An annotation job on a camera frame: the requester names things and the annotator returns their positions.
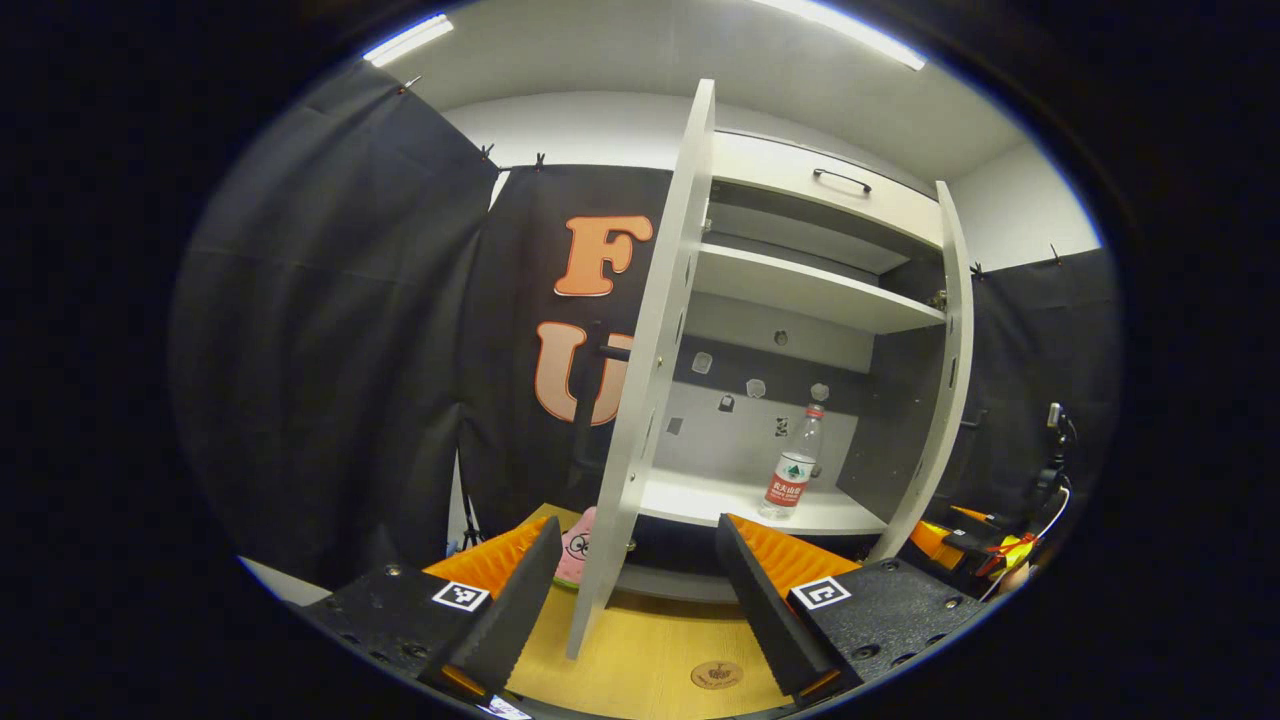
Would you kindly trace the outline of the pink star plush toy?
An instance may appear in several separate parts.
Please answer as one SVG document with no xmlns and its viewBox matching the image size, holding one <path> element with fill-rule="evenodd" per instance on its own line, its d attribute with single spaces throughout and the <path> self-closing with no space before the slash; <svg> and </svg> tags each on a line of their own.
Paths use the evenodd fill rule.
<svg viewBox="0 0 1280 720">
<path fill-rule="evenodd" d="M 595 506 L 586 509 L 579 520 L 562 534 L 562 551 L 553 575 L 553 582 L 557 585 L 572 591 L 580 587 L 588 561 L 595 515 Z"/>
</svg>

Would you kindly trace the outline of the black backdrop cloth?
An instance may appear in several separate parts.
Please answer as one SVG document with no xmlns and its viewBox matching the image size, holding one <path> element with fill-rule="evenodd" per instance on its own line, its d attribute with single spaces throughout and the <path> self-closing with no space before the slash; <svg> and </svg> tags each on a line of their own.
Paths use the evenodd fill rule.
<svg viewBox="0 0 1280 720">
<path fill-rule="evenodd" d="M 1009 266 L 972 287 L 963 427 L 931 506 L 1020 514 L 1053 452 L 1047 418 L 1060 404 L 1071 421 L 1065 521 L 1073 521 L 1098 482 L 1120 410 L 1123 296 L 1114 256 L 1096 249 Z"/>
<path fill-rule="evenodd" d="M 175 287 L 196 479 L 241 556 L 326 588 L 445 555 L 452 474 L 498 536 L 573 473 L 594 323 L 627 347 L 668 169 L 515 167 L 364 60 L 239 156 Z"/>
</svg>

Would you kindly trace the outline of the clear water bottle red label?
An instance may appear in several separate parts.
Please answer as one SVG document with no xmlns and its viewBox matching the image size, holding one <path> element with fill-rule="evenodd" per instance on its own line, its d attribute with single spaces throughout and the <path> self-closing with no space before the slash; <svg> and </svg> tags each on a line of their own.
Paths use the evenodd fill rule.
<svg viewBox="0 0 1280 720">
<path fill-rule="evenodd" d="M 790 442 L 781 450 L 774 462 L 756 510 L 762 518 L 786 520 L 794 515 L 820 461 L 824 416 L 826 409 L 820 404 L 809 404 L 805 407 L 799 429 L 790 437 Z"/>
</svg>

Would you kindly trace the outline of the white cabinet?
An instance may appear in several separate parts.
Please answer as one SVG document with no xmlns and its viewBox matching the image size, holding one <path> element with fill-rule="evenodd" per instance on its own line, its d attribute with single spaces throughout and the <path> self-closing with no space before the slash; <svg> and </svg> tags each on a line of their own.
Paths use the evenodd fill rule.
<svg viewBox="0 0 1280 720">
<path fill-rule="evenodd" d="M 774 525 L 838 550 L 884 532 L 928 434 L 945 346 L 942 247 L 713 176 L 686 327 L 620 591 L 730 603 L 710 536 L 756 512 L 808 404 L 817 475 Z"/>
</svg>

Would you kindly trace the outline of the fluorescent ceiling light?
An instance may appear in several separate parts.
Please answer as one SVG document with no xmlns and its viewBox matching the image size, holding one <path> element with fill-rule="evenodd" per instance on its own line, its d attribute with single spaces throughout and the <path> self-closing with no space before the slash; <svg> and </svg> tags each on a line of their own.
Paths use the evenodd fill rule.
<svg viewBox="0 0 1280 720">
<path fill-rule="evenodd" d="M 369 49 L 362 60 L 372 67 L 384 67 L 449 35 L 453 29 L 454 26 L 447 14 L 431 15 Z"/>
</svg>

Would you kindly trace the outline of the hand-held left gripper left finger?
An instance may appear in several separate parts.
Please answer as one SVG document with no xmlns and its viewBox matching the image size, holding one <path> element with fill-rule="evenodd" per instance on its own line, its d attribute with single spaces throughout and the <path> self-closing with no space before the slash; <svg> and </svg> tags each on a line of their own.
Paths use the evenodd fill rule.
<svg viewBox="0 0 1280 720">
<path fill-rule="evenodd" d="M 375 569 L 300 614 L 396 676 L 485 705 L 506 689 L 540 618 L 561 537 L 557 518 L 530 520 L 425 569 Z"/>
</svg>

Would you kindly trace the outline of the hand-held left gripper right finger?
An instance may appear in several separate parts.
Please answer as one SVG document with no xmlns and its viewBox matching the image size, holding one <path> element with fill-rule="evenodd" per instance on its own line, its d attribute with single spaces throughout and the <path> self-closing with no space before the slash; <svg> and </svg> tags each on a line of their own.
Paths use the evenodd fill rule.
<svg viewBox="0 0 1280 720">
<path fill-rule="evenodd" d="M 855 562 L 728 512 L 716 556 L 774 682 L 799 706 L 893 673 L 986 610 L 900 559 Z"/>
</svg>

